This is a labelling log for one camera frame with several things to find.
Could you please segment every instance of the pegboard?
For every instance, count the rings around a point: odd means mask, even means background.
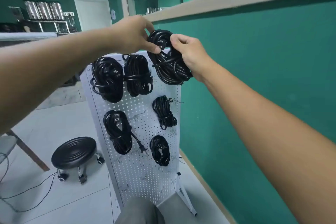
[[[137,54],[147,58],[149,69],[153,76],[153,91],[148,95],[131,97],[124,82],[123,98],[118,103],[110,103],[93,92],[90,80],[92,78],[91,65],[87,66],[81,75],[82,86],[95,122],[97,135],[102,147],[103,155],[110,173],[111,181],[120,208],[132,197],[145,197],[155,205],[161,204],[179,190],[177,172],[179,170],[179,123],[180,123],[180,85],[172,86],[162,82],[152,67],[147,52]],[[116,59],[123,67],[121,54],[108,54]],[[172,98],[170,109],[177,119],[177,125],[162,130],[159,120],[152,109],[154,99],[166,95]],[[147,149],[148,155],[141,153],[135,139],[131,151],[126,155],[118,154],[103,124],[103,117],[109,110],[123,111],[132,126],[132,132]],[[169,145],[170,162],[167,167],[161,167],[152,158],[149,142],[155,135],[163,136]]]

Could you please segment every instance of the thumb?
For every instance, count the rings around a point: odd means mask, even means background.
[[[155,53],[155,54],[159,54],[161,52],[160,47],[158,47],[157,45],[155,45],[153,43],[147,42],[147,41],[144,42],[143,48],[146,51],[149,51],[149,52],[152,52],[152,53]]]
[[[170,42],[172,46],[178,50],[179,52],[183,52],[185,44],[181,43],[178,36],[176,34],[172,34],[170,36]]]

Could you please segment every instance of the black stool seat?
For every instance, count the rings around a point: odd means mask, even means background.
[[[59,146],[51,157],[54,167],[62,170],[79,167],[95,154],[96,141],[91,137],[77,137]]]

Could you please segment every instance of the black cable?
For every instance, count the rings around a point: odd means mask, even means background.
[[[142,55],[123,55],[125,61],[124,81],[127,83],[127,90],[132,97],[139,94],[147,95],[153,90],[153,77],[148,68],[148,62]]]
[[[167,127],[172,127],[177,125],[177,120],[170,111],[171,98],[167,99],[167,96],[157,97],[153,103],[152,107],[157,117],[159,118],[160,127],[166,130]]]
[[[145,147],[132,133],[132,127],[128,123],[124,112],[114,110],[108,111],[104,115],[103,123],[117,153],[122,155],[129,153],[133,143],[131,136],[133,136],[137,141],[141,152],[147,154]]]
[[[155,30],[149,37],[148,41],[161,47],[170,47],[166,54],[161,51],[160,54],[147,52],[153,67],[156,69],[158,77],[166,84],[177,85],[188,81],[193,75],[182,59],[182,54],[177,51],[170,43],[172,32],[167,30]]]
[[[169,146],[163,136],[157,135],[153,137],[149,143],[149,148],[157,164],[164,167],[168,166],[170,160]]]
[[[123,97],[124,72],[118,61],[111,57],[101,57],[92,63],[90,80],[92,90],[111,103]]]
[[[8,171],[8,169],[9,169],[9,159],[8,159],[8,157],[7,157],[6,154],[4,154],[4,153],[2,153],[2,152],[0,152],[0,154],[4,155],[5,158],[7,159],[7,169],[6,169],[6,172],[5,172],[4,176],[3,176],[2,179],[0,180],[0,184],[1,184],[3,178],[6,176],[7,171]],[[50,192],[50,190],[51,190],[51,187],[53,186],[53,182],[54,182],[54,178],[55,178],[55,175],[56,175],[56,174],[57,174],[57,172],[55,172],[55,173],[49,175],[49,176],[48,176],[43,182],[41,182],[39,185],[37,185],[37,186],[35,186],[35,187],[32,187],[32,188],[29,188],[29,189],[25,190],[24,192],[21,192],[21,193],[19,193],[19,194],[14,195],[14,196],[11,196],[11,197],[1,197],[1,196],[0,196],[0,200],[2,200],[4,203],[6,203],[6,204],[7,204],[7,205],[8,205],[14,212],[16,212],[16,213],[24,213],[24,212],[28,212],[28,211],[30,211],[30,210],[36,208],[37,206],[39,206],[39,205],[42,203],[42,201],[48,196],[48,194],[49,194],[49,192]],[[14,206],[12,206],[10,203],[8,203],[8,202],[5,200],[5,199],[9,199],[9,198],[13,198],[13,197],[19,196],[19,195],[21,195],[21,194],[27,192],[28,190],[31,190],[31,189],[33,189],[33,188],[36,188],[36,187],[40,186],[41,184],[43,184],[43,183],[44,183],[49,177],[51,177],[52,175],[54,175],[54,176],[53,176],[53,178],[52,178],[52,181],[51,181],[51,184],[50,184],[50,188],[49,188],[47,194],[43,197],[43,199],[42,199],[36,206],[34,206],[34,207],[32,207],[32,208],[30,208],[30,209],[28,209],[28,210],[19,211],[19,210],[15,209]]]

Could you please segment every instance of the wooden leg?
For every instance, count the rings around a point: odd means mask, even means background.
[[[6,133],[9,136],[14,136],[17,139],[16,144],[40,167],[44,172],[50,168],[12,131]]]

